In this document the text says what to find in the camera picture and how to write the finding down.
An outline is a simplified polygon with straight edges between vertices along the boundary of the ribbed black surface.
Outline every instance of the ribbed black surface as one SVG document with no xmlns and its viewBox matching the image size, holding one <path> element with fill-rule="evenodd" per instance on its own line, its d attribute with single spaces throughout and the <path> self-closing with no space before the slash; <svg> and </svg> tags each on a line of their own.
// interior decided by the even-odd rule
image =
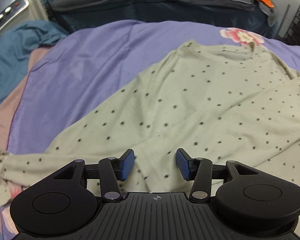
<svg viewBox="0 0 300 240">
<path fill-rule="evenodd" d="M 15 240 L 34 240 L 26 234 Z M 224 226 L 206 204 L 189 202 L 183 193 L 130 193 L 120 203 L 103 206 L 85 228 L 53 240 L 241 240 Z M 292 233 L 268 239 L 299 239 Z"/>
</svg>

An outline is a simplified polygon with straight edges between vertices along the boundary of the neckline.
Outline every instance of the neckline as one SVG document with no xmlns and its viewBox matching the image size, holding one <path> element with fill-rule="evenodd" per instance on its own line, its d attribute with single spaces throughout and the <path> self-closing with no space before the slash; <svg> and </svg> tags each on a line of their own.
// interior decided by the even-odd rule
<svg viewBox="0 0 300 240">
<path fill-rule="evenodd" d="M 260 55 L 261 48 L 254 42 L 250 42 L 244 46 L 234 45 L 212 45 L 206 46 L 198 44 L 195 40 L 191 39 L 184 43 L 184 46 L 189 49 L 197 57 L 211 60 L 218 63 L 229 64 L 230 67 L 236 68 L 252 68 L 258 63 L 254 58 Z M 222 52 L 237 52 L 244 53 L 245 57 L 242 60 L 233 60 L 214 53 Z"/>
</svg>

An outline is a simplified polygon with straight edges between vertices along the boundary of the pink fabric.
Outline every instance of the pink fabric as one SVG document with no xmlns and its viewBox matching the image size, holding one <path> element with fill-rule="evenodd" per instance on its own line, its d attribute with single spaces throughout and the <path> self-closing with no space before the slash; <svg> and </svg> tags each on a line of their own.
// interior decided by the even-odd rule
<svg viewBox="0 0 300 240">
<path fill-rule="evenodd" d="M 0 105 L 0 149 L 6 150 L 8 146 L 10 125 L 15 111 L 21 100 L 23 90 L 26 86 L 28 75 L 32 67 L 42 59 L 51 48 L 39 48 L 32 51 L 29 57 L 28 74 L 19 83 L 19 85 L 11 92 L 10 95 Z"/>
</svg>

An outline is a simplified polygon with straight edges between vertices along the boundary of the metal rivet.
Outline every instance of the metal rivet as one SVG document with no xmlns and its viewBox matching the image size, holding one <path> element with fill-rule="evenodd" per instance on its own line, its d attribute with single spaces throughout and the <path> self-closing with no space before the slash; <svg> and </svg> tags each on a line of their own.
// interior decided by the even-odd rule
<svg viewBox="0 0 300 240">
<path fill-rule="evenodd" d="M 105 194 L 105 198 L 107 199 L 117 199 L 120 197 L 120 194 L 115 191 L 110 191 Z"/>
<path fill-rule="evenodd" d="M 204 199 L 208 196 L 208 194 L 204 191 L 196 191 L 192 193 L 192 196 L 196 199 Z"/>
</svg>

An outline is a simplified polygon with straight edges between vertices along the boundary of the purple fabric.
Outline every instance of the purple fabric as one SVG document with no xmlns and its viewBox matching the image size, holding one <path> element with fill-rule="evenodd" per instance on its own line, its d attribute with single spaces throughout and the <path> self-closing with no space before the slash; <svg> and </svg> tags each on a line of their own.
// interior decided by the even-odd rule
<svg viewBox="0 0 300 240">
<path fill-rule="evenodd" d="M 61 131 L 189 39 L 203 45 L 240 45 L 222 38 L 221 29 L 126 20 L 73 33 L 32 68 L 11 125 L 8 151 L 44 152 Z M 265 40 L 267 48 L 300 71 L 300 47 Z"/>
</svg>

